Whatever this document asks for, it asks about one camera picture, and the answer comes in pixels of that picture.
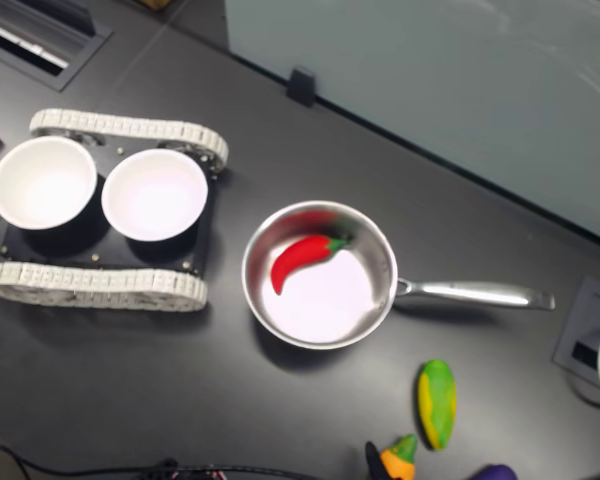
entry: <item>toy pepper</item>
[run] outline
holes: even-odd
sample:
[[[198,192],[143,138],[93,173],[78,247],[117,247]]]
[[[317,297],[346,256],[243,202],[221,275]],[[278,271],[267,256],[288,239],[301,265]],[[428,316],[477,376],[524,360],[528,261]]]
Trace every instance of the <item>toy pepper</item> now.
[[[415,435],[407,435],[382,454],[376,446],[367,442],[365,456],[369,465],[371,480],[413,480],[416,475],[414,455],[418,440]]]
[[[280,295],[287,277],[295,270],[331,258],[344,247],[348,240],[330,238],[326,235],[309,235],[298,240],[276,258],[271,267],[271,283]]]
[[[409,434],[380,454],[380,460],[391,478],[414,479],[416,466],[413,457],[417,446],[416,436]]]

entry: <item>dark desk surface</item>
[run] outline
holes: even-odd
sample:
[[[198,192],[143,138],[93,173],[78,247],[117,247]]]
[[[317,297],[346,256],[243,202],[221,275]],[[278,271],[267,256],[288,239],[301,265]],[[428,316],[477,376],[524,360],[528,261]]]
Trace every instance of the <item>dark desk surface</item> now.
[[[174,456],[364,478],[364,442],[414,430],[414,376],[442,357],[457,379],[458,418],[445,452],[418,452],[421,480],[464,479],[491,462],[521,479],[600,473],[600,410],[551,362],[583,276],[600,280],[599,247],[330,111],[294,104],[280,86],[139,9],[92,4],[115,34],[63,93],[0,63],[0,157],[51,106],[221,132],[231,157],[206,276],[211,304],[173,315],[0,300],[5,441],[67,469]],[[240,260],[266,216],[307,199],[368,214],[407,278],[547,288],[558,308],[406,304],[354,347],[290,349],[250,315]],[[0,221],[0,242],[4,228]]]

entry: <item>saucepan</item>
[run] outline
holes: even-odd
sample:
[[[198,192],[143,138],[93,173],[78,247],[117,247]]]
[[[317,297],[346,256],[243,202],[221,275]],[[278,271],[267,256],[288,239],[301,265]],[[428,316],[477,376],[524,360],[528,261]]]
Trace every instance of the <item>saucepan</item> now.
[[[348,240],[329,261],[295,271],[278,295],[270,279],[275,259],[312,234]],[[262,223],[245,251],[242,286],[258,321],[298,347],[330,350],[373,332],[396,297],[427,296],[482,305],[553,310],[553,295],[491,282],[419,283],[398,277],[391,245],[359,211],[335,202],[286,207]]]

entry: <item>black cable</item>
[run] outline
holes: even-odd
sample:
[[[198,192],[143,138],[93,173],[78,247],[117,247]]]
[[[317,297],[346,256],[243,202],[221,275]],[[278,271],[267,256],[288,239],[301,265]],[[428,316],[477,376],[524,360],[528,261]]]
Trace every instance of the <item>black cable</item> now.
[[[261,467],[248,467],[241,465],[201,465],[201,466],[189,466],[189,467],[117,467],[117,468],[99,468],[94,470],[81,470],[76,472],[62,472],[59,470],[53,470],[37,465],[29,460],[22,458],[20,455],[15,453],[9,447],[0,445],[0,451],[4,452],[13,458],[13,460],[20,466],[23,471],[25,480],[31,480],[31,477],[24,469],[23,465],[37,470],[38,472],[46,473],[47,475],[54,475],[56,477],[89,477],[93,475],[105,475],[105,474],[121,474],[121,473],[195,473],[195,472],[239,472],[239,473],[252,473],[256,475],[269,475],[273,477],[290,478],[292,480],[320,480],[317,477],[310,475],[304,475],[302,473],[287,472],[284,470],[276,470],[272,468],[261,468]]]

